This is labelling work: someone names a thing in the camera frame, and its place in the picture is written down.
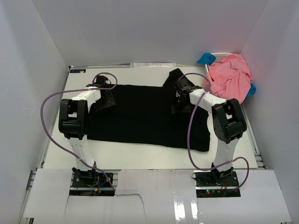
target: white panel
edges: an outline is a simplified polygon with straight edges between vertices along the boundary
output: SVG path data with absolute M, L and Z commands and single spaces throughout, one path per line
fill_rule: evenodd
M 299 223 L 298 27 L 298 1 L 270 0 L 242 50 L 257 87 L 246 111 L 294 223 Z
M 63 218 L 72 175 L 71 169 L 38 169 L 23 216 Z
M 279 224 L 291 220 L 273 170 L 251 170 L 241 197 L 197 200 L 191 174 L 192 170 L 122 170 L 118 188 L 128 195 L 69 196 L 63 219 L 39 217 L 34 223 Z M 237 175 L 242 180 L 246 171 L 238 170 Z
M 237 170 L 243 180 L 245 170 Z M 251 170 L 241 197 L 198 198 L 203 224 L 279 224 L 290 222 L 284 197 L 273 170 Z
M 67 67 L 31 0 L 0 1 L 0 29 L 0 223 L 15 224 L 46 140 L 39 108 L 62 89 Z M 45 108 L 47 125 L 57 99 Z
M 184 74 L 199 72 L 204 74 L 204 67 L 180 68 Z M 91 83 L 93 77 L 100 72 L 110 72 L 118 78 L 119 84 L 162 86 L 169 72 L 174 68 L 113 68 L 113 69 L 87 69 L 86 73 L 71 73 L 68 77 L 66 90 L 81 89 Z M 196 85 L 201 85 L 203 78 L 190 75 L 188 78 Z M 63 98 L 72 98 L 78 93 L 66 93 Z M 207 125 L 212 133 L 210 138 L 209 152 L 192 150 L 194 162 L 203 168 L 211 167 L 216 155 L 218 139 L 213 131 L 212 116 L 209 116 Z M 58 130 L 58 120 L 53 130 L 52 137 L 61 145 L 71 150 L 67 139 Z M 101 169 L 186 169 L 193 168 L 186 149 L 171 148 L 158 145 L 120 143 L 88 140 L 90 151 L 94 160 Z M 245 132 L 240 139 L 234 158 L 243 156 L 249 161 L 251 168 L 257 168 L 253 149 L 250 144 L 248 133 Z M 45 168 L 72 168 L 76 165 L 75 157 L 53 143 L 50 143 Z M 234 162 L 234 168 L 246 168 L 242 160 Z
M 267 0 L 33 0 L 68 65 L 240 52 Z

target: laundry basket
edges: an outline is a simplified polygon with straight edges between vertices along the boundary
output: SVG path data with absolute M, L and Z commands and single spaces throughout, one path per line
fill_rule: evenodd
M 223 58 L 225 58 L 227 55 L 231 55 L 232 53 L 212 53 L 216 57 L 215 62 L 219 63 Z M 206 64 L 206 72 L 209 72 L 209 67 Z

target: white paper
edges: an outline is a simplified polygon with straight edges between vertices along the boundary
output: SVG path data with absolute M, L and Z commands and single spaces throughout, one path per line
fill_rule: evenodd
M 192 173 L 192 170 L 121 170 L 116 194 L 139 194 L 149 224 L 196 224 Z
M 38 169 L 24 217 L 46 220 L 63 217 L 70 192 L 71 169 Z
M 176 67 L 176 63 L 131 63 L 131 68 L 137 67 Z

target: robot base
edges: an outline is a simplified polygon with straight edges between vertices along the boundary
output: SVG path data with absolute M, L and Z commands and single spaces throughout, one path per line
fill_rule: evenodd
M 241 196 L 239 189 L 231 191 L 239 186 L 235 171 L 218 181 L 213 172 L 197 172 L 193 174 L 193 179 L 196 181 L 197 198 Z

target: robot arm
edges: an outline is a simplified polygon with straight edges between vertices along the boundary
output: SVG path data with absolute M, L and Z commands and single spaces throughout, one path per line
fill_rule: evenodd
M 232 160 L 235 147 L 247 129 L 239 102 L 236 99 L 225 100 L 205 92 L 201 87 L 191 86 L 186 78 L 176 82 L 176 89 L 177 109 L 186 107 L 188 104 L 196 105 L 204 94 L 199 106 L 212 114 L 213 128 L 218 138 L 216 157 L 212 167 L 231 161 L 213 171 L 216 173 L 217 179 L 231 175 L 234 169 Z
M 105 76 L 98 76 L 95 83 L 86 86 L 86 91 L 72 99 L 62 99 L 60 102 L 59 131 L 67 138 L 73 152 L 92 167 L 96 167 L 96 163 L 87 143 L 88 113 L 93 104 L 96 106 L 96 110 L 115 105 L 110 91 L 93 90 L 107 87 L 107 81 Z M 76 160 L 77 169 L 89 170 L 79 159 Z

